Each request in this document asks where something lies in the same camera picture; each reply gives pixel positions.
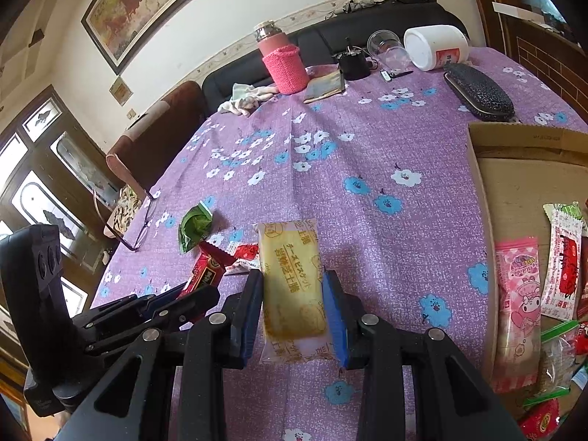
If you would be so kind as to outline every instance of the metal screw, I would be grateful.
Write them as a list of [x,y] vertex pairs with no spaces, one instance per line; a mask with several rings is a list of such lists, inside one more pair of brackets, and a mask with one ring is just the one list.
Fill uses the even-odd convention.
[[362,317],[362,322],[364,323],[364,325],[375,325],[379,321],[380,321],[380,319],[376,315],[373,315],[371,313],[366,313]]
[[154,341],[159,338],[159,331],[155,328],[149,328],[143,332],[143,340],[145,341]]
[[443,340],[445,338],[445,332],[439,328],[431,328],[429,330],[429,338],[436,341]]
[[213,325],[220,325],[221,323],[225,323],[226,315],[222,312],[213,313],[208,318],[208,321]]

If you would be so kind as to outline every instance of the brown chair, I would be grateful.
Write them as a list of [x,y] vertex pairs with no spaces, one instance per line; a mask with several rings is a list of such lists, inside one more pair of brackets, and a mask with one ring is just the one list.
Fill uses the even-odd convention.
[[205,120],[200,86],[186,81],[139,117],[113,145],[107,164],[143,200]]

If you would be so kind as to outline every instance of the purple tablecloth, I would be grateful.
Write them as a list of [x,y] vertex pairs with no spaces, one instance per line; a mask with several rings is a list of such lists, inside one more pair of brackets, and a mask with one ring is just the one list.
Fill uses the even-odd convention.
[[[503,54],[472,49],[470,61],[505,89],[523,123],[586,131],[568,104]],[[385,83],[375,73],[314,104],[295,94],[249,118],[213,115],[152,189],[159,200],[148,239],[136,253],[117,250],[94,306],[184,283],[195,254],[179,254],[177,225],[205,200],[221,248],[255,241],[256,222],[316,218],[323,263],[345,291],[399,328],[442,327],[480,366],[486,254],[466,160],[466,128],[475,118],[442,76],[416,70]],[[244,282],[225,277],[219,306]],[[260,365],[262,345],[260,332],[249,366],[225,371],[229,439],[355,440],[362,373],[327,361]]]

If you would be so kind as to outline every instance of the brick pattern panel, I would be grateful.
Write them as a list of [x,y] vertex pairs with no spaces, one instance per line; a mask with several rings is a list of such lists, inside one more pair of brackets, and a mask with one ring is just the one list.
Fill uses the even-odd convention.
[[571,105],[588,123],[588,83],[561,61],[517,37],[519,62]]

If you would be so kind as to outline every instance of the white bucket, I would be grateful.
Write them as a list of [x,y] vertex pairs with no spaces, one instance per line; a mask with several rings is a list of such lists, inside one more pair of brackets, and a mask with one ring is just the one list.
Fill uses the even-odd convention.
[[466,37],[451,25],[411,28],[404,40],[411,61],[423,71],[443,67],[445,63],[463,63],[470,54]]

